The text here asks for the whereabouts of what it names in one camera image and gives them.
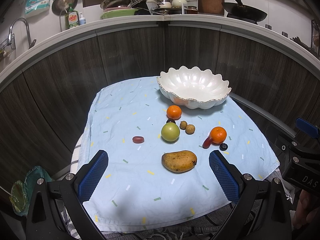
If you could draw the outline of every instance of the chrome faucet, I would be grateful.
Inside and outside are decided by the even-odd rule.
[[[17,21],[23,22],[24,25],[26,26],[27,38],[28,38],[28,43],[29,43],[29,49],[31,49],[31,48],[36,44],[36,39],[34,39],[33,42],[31,42],[29,24],[28,24],[28,22],[27,22],[27,20],[26,20],[25,18],[18,18],[18,19],[16,19],[16,20],[12,23],[12,25],[10,26],[9,35],[8,35],[8,40],[7,40],[7,46],[9,46],[9,45],[11,44],[12,27],[14,26],[14,24],[15,24]]]

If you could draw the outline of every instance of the teal trash bag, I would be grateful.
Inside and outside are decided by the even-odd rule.
[[[32,192],[39,178],[44,178],[46,182],[52,181],[45,169],[41,166],[35,166],[27,173],[24,183],[18,180],[13,184],[9,198],[13,206],[13,211],[18,216],[28,214]]]

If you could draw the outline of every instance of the green fruit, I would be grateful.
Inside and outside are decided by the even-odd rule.
[[[168,142],[175,141],[176,139],[178,139],[179,135],[180,135],[180,129],[173,122],[166,123],[161,129],[162,138]]]

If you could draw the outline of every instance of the human hand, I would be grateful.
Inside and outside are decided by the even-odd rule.
[[[296,229],[300,229],[303,225],[311,223],[319,209],[319,207],[313,209],[317,200],[317,197],[306,192],[305,190],[301,191],[297,205],[297,210],[292,219],[292,225]]]

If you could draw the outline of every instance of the white countertop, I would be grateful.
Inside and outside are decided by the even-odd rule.
[[[20,74],[20,71],[22,72],[22,67],[20,67],[26,60],[30,59],[31,57],[35,56],[36,54],[42,52],[44,49],[47,49],[48,47],[58,44],[59,42],[62,42],[64,40],[67,40],[71,37],[75,37],[77,35],[80,35],[82,33],[86,33],[89,31],[93,31],[96,29],[100,29],[107,26],[112,25],[119,25],[119,24],[126,24],[126,23],[135,23],[135,22],[155,22],[155,21],[193,21],[193,22],[199,22],[201,23],[210,23],[210,24],[216,24],[216,25],[223,25],[223,26],[230,26],[233,28],[233,31],[226,31],[230,33],[237,34],[237,29],[240,31],[247,31],[247,33],[256,33],[258,34],[258,38],[255,37],[253,40],[259,41],[259,36],[263,36],[267,39],[271,39],[276,42],[276,44],[280,44],[282,48],[288,48],[289,50],[294,51],[295,53],[303,57],[309,64],[311,64],[314,67],[314,70],[310,70],[315,76],[320,76],[320,61],[314,57],[310,52],[305,50],[303,47],[295,43],[294,41],[290,40],[289,38],[286,38],[285,36],[280,35],[279,33],[276,33],[272,30],[269,30],[267,28],[261,27],[259,25],[255,25],[252,23],[248,23],[241,20],[236,20],[232,18],[226,18],[222,16],[213,16],[213,15],[167,15],[167,16],[161,16],[161,15],[140,15],[140,16],[126,16],[126,17],[118,17],[118,18],[111,18],[106,20],[99,20],[96,22],[87,23],[75,28],[72,28],[70,30],[63,31],[61,33],[58,33],[38,44],[36,44],[33,48],[27,50],[23,54],[21,54],[19,57],[17,57],[14,61],[12,61],[7,67],[4,68],[0,72],[0,84],[6,80],[6,83],[8,83],[8,78],[11,78],[11,74],[14,73],[14,76],[17,76]]]

